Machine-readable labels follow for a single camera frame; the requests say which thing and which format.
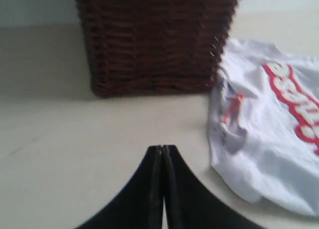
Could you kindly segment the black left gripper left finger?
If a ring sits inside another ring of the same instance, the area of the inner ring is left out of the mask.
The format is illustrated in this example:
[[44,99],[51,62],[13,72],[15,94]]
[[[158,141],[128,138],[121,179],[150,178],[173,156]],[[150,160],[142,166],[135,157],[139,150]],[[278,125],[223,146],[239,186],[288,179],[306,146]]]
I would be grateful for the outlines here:
[[137,170],[121,191],[79,229],[160,229],[161,146],[148,147]]

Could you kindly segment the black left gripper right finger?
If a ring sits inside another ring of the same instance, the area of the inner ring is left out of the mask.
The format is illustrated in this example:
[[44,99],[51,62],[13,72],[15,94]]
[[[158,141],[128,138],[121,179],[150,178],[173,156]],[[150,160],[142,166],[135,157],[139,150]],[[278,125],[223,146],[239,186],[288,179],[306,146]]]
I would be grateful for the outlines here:
[[252,222],[213,195],[178,148],[162,148],[162,191],[169,229],[250,229]]

